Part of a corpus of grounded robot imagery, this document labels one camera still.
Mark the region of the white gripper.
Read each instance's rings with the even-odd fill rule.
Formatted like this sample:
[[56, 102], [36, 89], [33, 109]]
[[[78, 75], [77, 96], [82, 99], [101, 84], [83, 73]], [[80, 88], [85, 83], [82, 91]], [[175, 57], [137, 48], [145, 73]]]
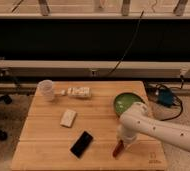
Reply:
[[137, 138], [137, 133], [129, 130], [122, 125], [117, 128], [117, 139], [123, 142], [124, 147], [133, 143]]

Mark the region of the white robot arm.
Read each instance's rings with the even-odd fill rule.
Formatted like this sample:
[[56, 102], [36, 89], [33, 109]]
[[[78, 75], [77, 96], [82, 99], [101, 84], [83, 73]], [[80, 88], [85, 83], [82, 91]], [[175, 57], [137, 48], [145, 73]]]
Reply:
[[142, 102], [134, 102], [123, 112], [117, 130], [119, 139], [130, 144], [142, 133], [190, 152], [190, 126], [155, 120], [147, 113], [147, 105]]

